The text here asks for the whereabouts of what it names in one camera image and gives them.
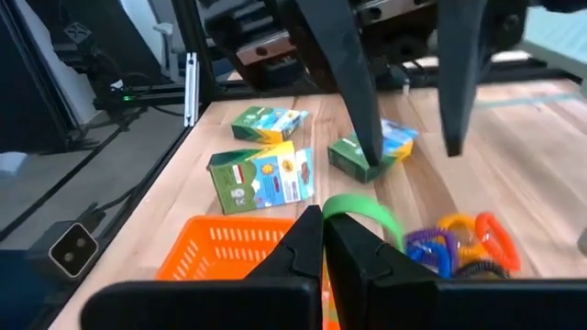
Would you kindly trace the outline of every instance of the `orange plastic basket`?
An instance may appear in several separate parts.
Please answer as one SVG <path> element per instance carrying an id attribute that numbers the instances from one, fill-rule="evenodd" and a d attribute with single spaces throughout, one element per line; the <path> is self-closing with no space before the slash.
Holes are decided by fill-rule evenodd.
<path id="1" fill-rule="evenodd" d="M 156 279 L 159 281 L 241 280 L 275 249 L 294 220 L 250 216 L 194 216 L 183 227 Z M 324 328 L 334 301 L 325 277 L 322 295 Z"/>

